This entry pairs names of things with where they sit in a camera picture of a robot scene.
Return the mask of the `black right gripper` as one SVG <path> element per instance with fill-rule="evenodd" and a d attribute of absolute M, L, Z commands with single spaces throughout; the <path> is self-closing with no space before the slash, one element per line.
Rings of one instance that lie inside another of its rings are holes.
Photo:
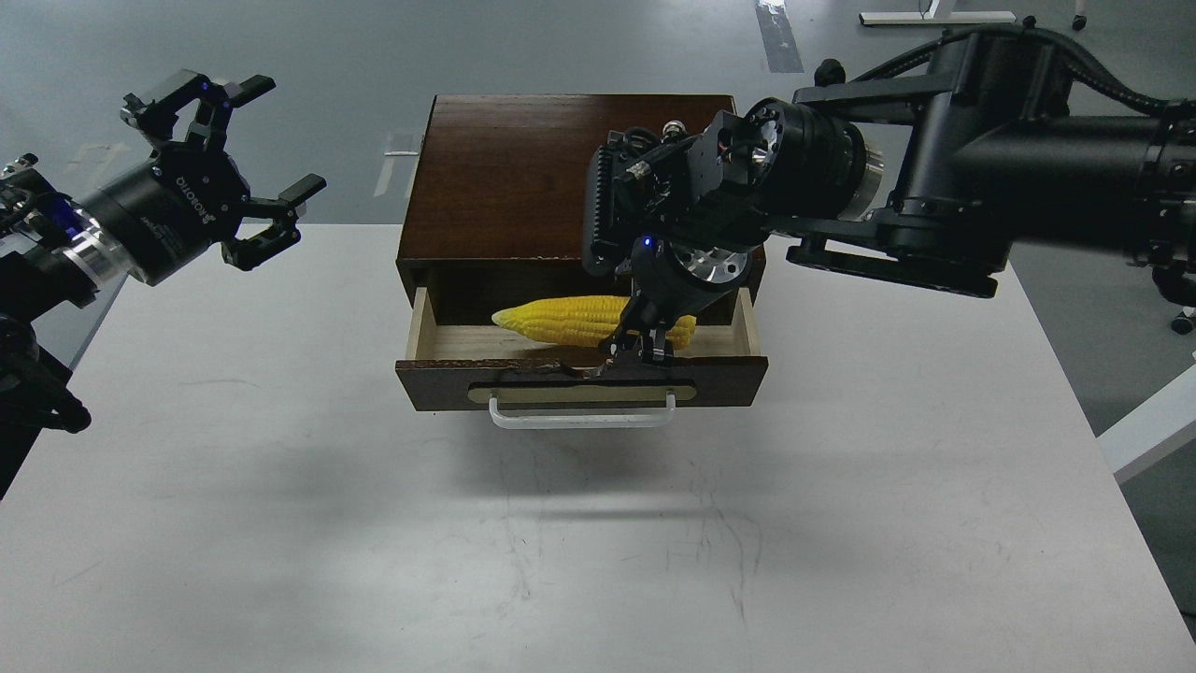
<path fill-rule="evenodd" d="M 631 247 L 633 298 L 603 341 L 606 369 L 675 362 L 669 328 L 733 293 L 753 265 L 752 255 L 722 247 L 689 247 L 661 235 L 640 235 Z"/>

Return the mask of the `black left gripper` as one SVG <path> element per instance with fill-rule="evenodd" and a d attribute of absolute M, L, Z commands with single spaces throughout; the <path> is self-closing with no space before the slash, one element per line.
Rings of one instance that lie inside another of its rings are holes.
<path fill-rule="evenodd" d="M 275 81 L 262 74 L 216 84 L 181 69 L 150 93 L 123 97 L 122 120 L 150 142 L 150 157 L 80 203 L 124 247 L 133 276 L 144 285 L 159 285 L 215 241 L 221 241 L 226 264 L 252 271 L 303 238 L 295 222 L 327 179 L 304 175 L 277 197 L 250 196 L 248 181 L 225 149 L 232 111 L 274 88 Z M 182 141 L 175 140 L 181 110 L 193 102 L 193 123 Z M 236 238 L 244 218 L 270 224 L 256 235 Z"/>

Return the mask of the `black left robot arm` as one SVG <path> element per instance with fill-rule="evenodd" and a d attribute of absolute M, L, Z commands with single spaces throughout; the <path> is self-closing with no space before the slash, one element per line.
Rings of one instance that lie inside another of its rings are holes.
<path fill-rule="evenodd" d="M 159 285 L 213 246 L 252 271 L 300 241 L 295 224 L 327 181 L 306 175 L 256 197 L 225 149 L 234 110 L 273 88 L 262 74 L 218 84 L 183 69 L 150 94 L 126 94 L 122 120 L 150 142 L 150 158 L 84 197 L 51 186 L 32 153 L 4 165 L 4 238 L 31 241 L 1 261 L 4 487 L 41 432 L 77 434 L 93 421 L 69 391 L 72 366 L 39 344 L 37 319 L 67 302 L 89 307 L 112 279 Z"/>

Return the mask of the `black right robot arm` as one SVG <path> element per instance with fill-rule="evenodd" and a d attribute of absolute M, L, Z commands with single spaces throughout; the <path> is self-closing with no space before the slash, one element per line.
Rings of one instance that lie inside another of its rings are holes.
<path fill-rule="evenodd" d="M 582 264 L 631 274 L 602 344 L 669 366 L 666 334 L 738 290 L 771 235 L 792 264 L 991 298 L 1018 239 L 1124 253 L 1192 307 L 1192 100 L 1128 88 L 1063 33 L 980 25 L 704 131 L 611 133 Z"/>

